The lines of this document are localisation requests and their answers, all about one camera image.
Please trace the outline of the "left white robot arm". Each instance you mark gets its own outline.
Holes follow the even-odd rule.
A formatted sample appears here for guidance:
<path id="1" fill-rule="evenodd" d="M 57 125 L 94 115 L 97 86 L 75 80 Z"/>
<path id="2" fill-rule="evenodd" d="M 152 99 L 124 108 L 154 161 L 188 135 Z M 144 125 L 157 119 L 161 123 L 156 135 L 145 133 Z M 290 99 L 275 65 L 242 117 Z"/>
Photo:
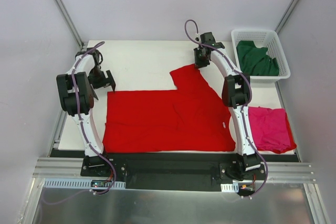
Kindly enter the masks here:
<path id="1" fill-rule="evenodd" d="M 93 119 L 93 107 L 98 100 L 95 90 L 107 87 L 116 90 L 111 71 L 101 70 L 103 55 L 98 47 L 102 44 L 78 52 L 70 70 L 56 77 L 61 108 L 74 120 L 85 147 L 84 165 L 99 176 L 110 173 L 111 163 Z"/>

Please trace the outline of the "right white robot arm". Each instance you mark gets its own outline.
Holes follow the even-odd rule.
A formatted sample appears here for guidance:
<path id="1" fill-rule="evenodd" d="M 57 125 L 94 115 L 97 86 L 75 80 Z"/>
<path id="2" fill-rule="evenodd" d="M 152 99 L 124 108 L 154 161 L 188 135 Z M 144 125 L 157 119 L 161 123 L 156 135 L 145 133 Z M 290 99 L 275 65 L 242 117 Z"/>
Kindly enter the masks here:
<path id="1" fill-rule="evenodd" d="M 225 169 L 225 174 L 238 181 L 248 179 L 261 168 L 261 158 L 254 143 L 248 114 L 250 78 L 234 65 L 223 43 L 217 42 L 211 32 L 198 35 L 196 43 L 195 67 L 206 67 L 213 62 L 224 77 L 222 102 L 229 109 L 233 120 L 237 151 L 236 160 Z"/>

